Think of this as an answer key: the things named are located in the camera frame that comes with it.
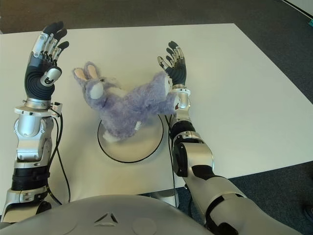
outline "robotic finger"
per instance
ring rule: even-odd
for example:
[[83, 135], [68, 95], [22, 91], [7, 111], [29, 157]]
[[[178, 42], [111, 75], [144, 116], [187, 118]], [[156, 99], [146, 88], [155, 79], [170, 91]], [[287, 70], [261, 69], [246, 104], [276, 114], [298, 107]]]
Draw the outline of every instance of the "robotic finger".
[[178, 47], [178, 44], [176, 43], [176, 42], [174, 42], [174, 41], [170, 41], [169, 43], [168, 43], [168, 46], [171, 48], [171, 49], [176, 49], [177, 47]]
[[163, 60], [161, 56], [157, 57], [157, 62], [165, 71], [167, 69], [171, 69], [171, 67]]
[[176, 63], [177, 62], [176, 54], [169, 48], [167, 48], [166, 51], [171, 55], [171, 57], [173, 58], [174, 63]]
[[37, 41], [32, 49], [32, 54], [35, 58], [43, 59], [43, 51], [53, 38], [53, 35], [63, 28], [63, 22], [52, 23], [45, 27], [38, 36]]
[[166, 56], [166, 59], [171, 63], [172, 67], [174, 66], [173, 59], [170, 56]]
[[51, 40], [47, 51], [45, 51], [47, 53], [47, 55], [49, 56], [49, 60], [52, 61], [52, 54], [53, 51], [55, 49], [55, 47], [57, 46], [58, 42], [60, 41], [61, 38], [65, 37], [67, 35], [67, 30], [65, 28], [59, 30], [55, 35], [54, 38]]
[[178, 46], [176, 47], [177, 51], [178, 51], [178, 54], [179, 54], [179, 57], [180, 59], [183, 59], [184, 58], [184, 54], [182, 53], [182, 49]]
[[58, 59], [59, 59], [59, 56], [61, 54], [61, 52], [67, 48], [69, 46], [69, 42], [66, 41], [66, 42], [62, 42], [61, 44], [59, 44], [53, 51], [53, 54], [52, 54], [52, 61], [53, 61], [53, 65], [56, 65]]

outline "white wall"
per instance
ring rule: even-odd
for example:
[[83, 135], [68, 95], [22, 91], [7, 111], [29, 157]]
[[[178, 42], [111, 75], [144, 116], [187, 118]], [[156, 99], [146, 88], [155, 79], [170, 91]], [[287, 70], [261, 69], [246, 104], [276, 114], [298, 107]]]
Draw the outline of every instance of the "white wall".
[[305, 12], [313, 15], [313, 0], [287, 0]]

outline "purple plush rabbit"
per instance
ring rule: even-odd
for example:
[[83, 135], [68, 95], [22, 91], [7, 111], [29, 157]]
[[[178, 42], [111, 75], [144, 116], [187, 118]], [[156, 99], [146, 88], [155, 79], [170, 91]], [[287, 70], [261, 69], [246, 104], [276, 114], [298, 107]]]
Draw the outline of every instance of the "purple plush rabbit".
[[92, 62], [87, 62], [84, 70], [74, 69], [73, 74], [87, 104], [99, 112], [106, 129], [103, 138], [110, 142], [133, 136], [149, 115], [174, 114], [179, 102], [174, 93], [169, 93], [164, 72], [130, 92], [122, 90], [116, 79], [100, 77]]

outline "round platform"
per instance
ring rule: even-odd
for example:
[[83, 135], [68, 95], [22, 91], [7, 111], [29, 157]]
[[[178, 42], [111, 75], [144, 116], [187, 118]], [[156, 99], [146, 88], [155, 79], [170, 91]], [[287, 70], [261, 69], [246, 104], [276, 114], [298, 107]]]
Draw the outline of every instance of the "round platform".
[[102, 136], [105, 128], [99, 123], [98, 142], [103, 152], [121, 163], [136, 163], [152, 155], [163, 138], [160, 116], [151, 116], [132, 137], [117, 142], [107, 142]]

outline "bunny ear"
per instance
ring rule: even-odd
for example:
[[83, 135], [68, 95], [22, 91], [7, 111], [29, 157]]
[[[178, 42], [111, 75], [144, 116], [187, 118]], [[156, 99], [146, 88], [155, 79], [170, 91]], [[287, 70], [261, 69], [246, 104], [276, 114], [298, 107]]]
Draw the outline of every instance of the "bunny ear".
[[93, 62], [89, 61], [85, 64], [85, 74], [87, 79], [99, 79], [98, 68]]
[[84, 87], [87, 83], [84, 71], [81, 68], [76, 68], [73, 70], [74, 78], [79, 83], [81, 87]]

